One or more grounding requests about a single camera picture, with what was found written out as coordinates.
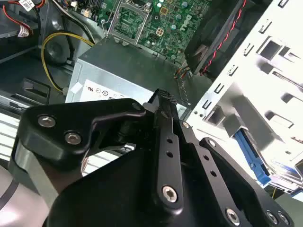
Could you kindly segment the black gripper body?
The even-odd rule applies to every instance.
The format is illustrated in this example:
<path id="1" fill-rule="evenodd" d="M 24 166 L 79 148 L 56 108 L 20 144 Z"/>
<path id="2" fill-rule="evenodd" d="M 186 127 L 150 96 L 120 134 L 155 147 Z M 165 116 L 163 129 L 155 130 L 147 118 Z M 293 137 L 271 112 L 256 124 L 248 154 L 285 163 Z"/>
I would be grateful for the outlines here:
<path id="1" fill-rule="evenodd" d="M 165 214 L 152 201 L 152 156 L 122 156 L 69 185 L 53 204 L 49 227 L 219 227 L 208 187 L 195 169 L 181 164 L 184 207 Z"/>

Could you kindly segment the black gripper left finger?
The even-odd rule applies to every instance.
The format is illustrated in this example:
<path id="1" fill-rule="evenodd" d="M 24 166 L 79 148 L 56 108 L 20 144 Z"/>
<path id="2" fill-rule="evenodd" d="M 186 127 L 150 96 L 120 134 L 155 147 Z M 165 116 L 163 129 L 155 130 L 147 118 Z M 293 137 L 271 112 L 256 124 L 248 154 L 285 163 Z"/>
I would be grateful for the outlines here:
<path id="1" fill-rule="evenodd" d="M 14 161 L 51 211 L 69 185 L 122 156 L 147 151 L 153 161 L 152 201 L 165 214 L 180 214 L 182 147 L 166 94 L 156 90 L 143 105 L 122 98 L 28 108 Z"/>

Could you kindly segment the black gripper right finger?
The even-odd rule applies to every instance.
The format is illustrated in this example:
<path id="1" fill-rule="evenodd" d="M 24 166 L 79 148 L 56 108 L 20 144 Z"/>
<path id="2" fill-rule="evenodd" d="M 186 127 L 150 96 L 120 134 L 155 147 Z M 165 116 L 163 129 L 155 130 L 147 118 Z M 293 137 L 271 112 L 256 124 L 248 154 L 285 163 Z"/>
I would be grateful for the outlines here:
<path id="1" fill-rule="evenodd" d="M 293 227 L 294 222 L 270 195 L 260 187 L 211 138 L 198 141 L 192 128 L 178 118 L 176 100 L 165 95 L 169 113 L 178 131 L 184 157 L 201 180 L 192 199 L 205 206 L 199 216 L 207 227 Z"/>

